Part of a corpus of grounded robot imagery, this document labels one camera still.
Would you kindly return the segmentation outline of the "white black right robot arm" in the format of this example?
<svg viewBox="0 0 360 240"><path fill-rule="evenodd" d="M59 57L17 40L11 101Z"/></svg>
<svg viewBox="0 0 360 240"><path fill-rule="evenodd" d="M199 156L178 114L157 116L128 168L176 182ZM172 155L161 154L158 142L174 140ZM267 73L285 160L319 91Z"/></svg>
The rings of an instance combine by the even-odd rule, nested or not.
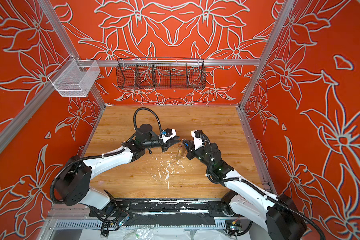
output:
<svg viewBox="0 0 360 240"><path fill-rule="evenodd" d="M311 225L326 238L323 230L301 213L294 201L286 195L275 195L256 186L223 159L216 143L201 130L192 132L192 140L183 144L189 160L198 159L206 165L210 182L228 188L233 196L226 200L234 214L246 217L266 231L272 240L299 240Z"/></svg>

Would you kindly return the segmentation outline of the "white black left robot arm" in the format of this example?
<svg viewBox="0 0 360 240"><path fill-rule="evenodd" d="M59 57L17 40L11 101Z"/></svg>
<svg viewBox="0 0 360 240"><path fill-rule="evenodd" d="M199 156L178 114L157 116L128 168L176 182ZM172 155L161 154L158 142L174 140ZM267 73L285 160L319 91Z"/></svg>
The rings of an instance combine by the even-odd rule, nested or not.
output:
<svg viewBox="0 0 360 240"><path fill-rule="evenodd" d="M54 177L50 187L50 198L56 205L73 206L83 204L90 209L107 210L114 203L113 196L107 191L98 191L90 186L90 182L100 174L121 165L132 163L141 158L146 151L160 148L166 152L168 148L181 140L174 129L163 129L157 114L159 132L155 133L150 124L137 125L137 114L149 108L138 108L133 116L135 132L118 149L97 156L80 158L73 156Z"/></svg>

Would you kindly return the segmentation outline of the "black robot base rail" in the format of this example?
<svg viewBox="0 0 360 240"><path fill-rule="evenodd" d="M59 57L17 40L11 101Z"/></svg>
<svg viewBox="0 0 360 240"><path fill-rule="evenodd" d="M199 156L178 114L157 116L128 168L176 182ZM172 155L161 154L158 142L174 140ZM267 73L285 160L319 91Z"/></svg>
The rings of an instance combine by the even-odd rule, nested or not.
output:
<svg viewBox="0 0 360 240"><path fill-rule="evenodd" d="M241 236L254 226L250 220L228 209L223 199L117 199L117 209L90 210L84 205L54 207L49 214L44 240L62 236L79 237L84 230L107 237L111 232L142 228L223 230Z"/></svg>

